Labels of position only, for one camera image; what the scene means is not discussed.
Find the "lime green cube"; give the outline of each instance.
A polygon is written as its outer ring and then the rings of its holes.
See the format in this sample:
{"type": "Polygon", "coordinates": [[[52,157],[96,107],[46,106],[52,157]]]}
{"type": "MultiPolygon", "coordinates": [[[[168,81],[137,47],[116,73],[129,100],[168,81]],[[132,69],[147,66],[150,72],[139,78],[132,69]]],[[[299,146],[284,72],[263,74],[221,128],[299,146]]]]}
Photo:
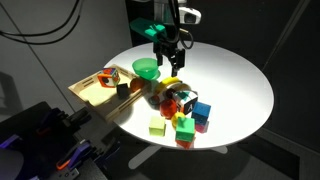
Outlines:
{"type": "Polygon", "coordinates": [[[179,117],[176,127],[176,140],[192,142],[195,134],[195,120],[179,117]]]}
{"type": "Polygon", "coordinates": [[[149,134],[151,136],[164,136],[166,123],[164,117],[151,117],[149,124],[149,134]]]}

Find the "wooden tray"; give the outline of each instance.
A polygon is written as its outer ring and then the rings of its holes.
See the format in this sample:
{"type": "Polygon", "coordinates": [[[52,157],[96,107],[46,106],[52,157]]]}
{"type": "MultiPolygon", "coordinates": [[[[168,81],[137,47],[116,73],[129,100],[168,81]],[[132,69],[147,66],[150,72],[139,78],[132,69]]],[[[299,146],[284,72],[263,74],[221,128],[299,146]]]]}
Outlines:
{"type": "MultiPolygon", "coordinates": [[[[132,79],[139,77],[138,75],[120,67],[112,65],[110,67],[116,68],[120,82],[119,84],[127,83],[130,87],[132,79]]],[[[116,88],[106,88],[100,85],[97,74],[93,75],[71,85],[68,89],[80,99],[86,106],[96,111],[103,119],[109,121],[114,120],[123,110],[132,105],[138,100],[143,94],[148,92],[151,87],[149,81],[145,81],[145,86],[126,99],[119,99],[116,88]]]]}

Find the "white wall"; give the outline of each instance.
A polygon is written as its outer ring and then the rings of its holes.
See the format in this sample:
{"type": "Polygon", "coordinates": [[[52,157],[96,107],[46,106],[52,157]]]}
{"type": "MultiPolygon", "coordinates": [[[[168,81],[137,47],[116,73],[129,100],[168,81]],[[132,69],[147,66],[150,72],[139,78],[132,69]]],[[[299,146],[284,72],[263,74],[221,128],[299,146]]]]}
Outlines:
{"type": "MultiPolygon", "coordinates": [[[[0,2],[22,33],[37,33],[62,24],[75,0],[0,2]]],[[[18,32],[5,10],[0,7],[0,29],[18,32]]],[[[61,32],[28,41],[61,37],[74,21],[61,32]]],[[[68,86],[100,70],[131,46],[124,0],[84,1],[77,27],[55,44],[28,46],[0,37],[0,122],[40,101],[72,114],[83,105],[68,86]]]]}

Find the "green bowl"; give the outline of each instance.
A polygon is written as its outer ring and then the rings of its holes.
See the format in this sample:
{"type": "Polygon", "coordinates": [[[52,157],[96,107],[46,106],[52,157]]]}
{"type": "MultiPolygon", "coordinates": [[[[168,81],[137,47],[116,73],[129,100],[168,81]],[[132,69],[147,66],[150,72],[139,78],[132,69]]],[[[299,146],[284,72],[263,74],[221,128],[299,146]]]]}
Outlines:
{"type": "Polygon", "coordinates": [[[132,68],[136,74],[144,79],[151,80],[158,73],[157,60],[152,58],[141,58],[133,62],[132,68]]]}

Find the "white round table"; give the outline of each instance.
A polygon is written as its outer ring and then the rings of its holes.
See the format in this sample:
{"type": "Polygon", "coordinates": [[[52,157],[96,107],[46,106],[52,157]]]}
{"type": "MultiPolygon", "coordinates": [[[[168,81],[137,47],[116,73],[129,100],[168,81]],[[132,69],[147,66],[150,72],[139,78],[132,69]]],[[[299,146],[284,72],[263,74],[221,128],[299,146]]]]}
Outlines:
{"type": "MultiPolygon", "coordinates": [[[[116,64],[134,72],[132,63],[143,57],[156,59],[153,43],[126,50],[105,67],[116,64]]],[[[158,81],[171,76],[171,64],[165,56],[159,70],[158,81]]],[[[211,106],[208,129],[203,134],[195,134],[191,150],[225,147],[238,142],[257,131],[271,114],[274,96],[267,78],[248,60],[226,49],[195,42],[192,49],[186,50],[185,67],[177,77],[198,92],[198,101],[211,106]]],[[[152,109],[146,98],[140,98],[114,122],[133,136],[158,147],[183,149],[175,142],[170,120],[166,120],[164,137],[149,135],[151,116],[160,116],[160,112],[152,109]]]]}

